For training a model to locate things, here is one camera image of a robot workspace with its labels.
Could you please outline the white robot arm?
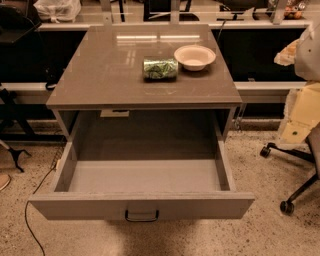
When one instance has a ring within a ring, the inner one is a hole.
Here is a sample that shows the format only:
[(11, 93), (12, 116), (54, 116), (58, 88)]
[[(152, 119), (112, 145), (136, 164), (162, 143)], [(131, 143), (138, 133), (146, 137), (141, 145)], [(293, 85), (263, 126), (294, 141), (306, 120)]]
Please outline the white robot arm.
[(300, 144), (320, 123), (320, 19), (281, 50), (274, 62), (282, 66), (293, 64), (295, 74), (306, 81), (287, 97), (287, 113), (279, 127), (282, 143)]

